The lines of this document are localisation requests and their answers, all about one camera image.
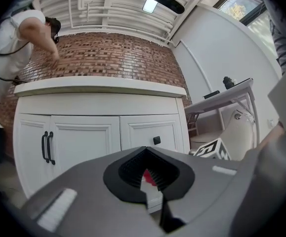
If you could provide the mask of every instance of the desk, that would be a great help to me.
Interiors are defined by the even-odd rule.
[[[238,103],[246,111],[248,111],[254,118],[256,125],[256,145],[260,142],[260,128],[257,108],[255,104],[255,97],[252,93],[253,79],[248,79],[242,83],[235,85],[234,87],[223,91],[215,96],[207,98],[201,102],[192,104],[184,108],[186,114],[195,114],[199,116],[201,113],[213,111],[225,106],[229,106],[234,103]],[[241,101],[246,99],[246,107]]]

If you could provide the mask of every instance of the ceiling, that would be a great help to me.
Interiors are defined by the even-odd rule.
[[[167,44],[200,0],[177,0],[176,14],[162,4],[153,13],[142,10],[146,0],[40,0],[41,10],[62,24],[59,35],[80,32],[123,33]]]

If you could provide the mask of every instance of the black and white cube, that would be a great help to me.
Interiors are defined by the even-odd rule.
[[[201,147],[193,154],[204,158],[231,160],[231,157],[221,138],[213,140]]]

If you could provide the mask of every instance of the fluorescent light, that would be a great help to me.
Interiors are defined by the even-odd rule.
[[[158,2],[155,0],[146,0],[144,7],[143,7],[143,11],[153,13],[157,3]]]

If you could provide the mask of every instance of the window frame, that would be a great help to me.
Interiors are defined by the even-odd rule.
[[[216,9],[220,9],[220,7],[226,2],[227,0],[219,0],[213,7]],[[249,25],[251,22],[253,22],[259,15],[264,13],[267,8],[265,5],[265,2],[263,0],[260,0],[261,4],[258,5],[255,9],[253,9],[251,12],[249,12],[245,17],[243,17],[239,22],[244,24],[245,26]]]

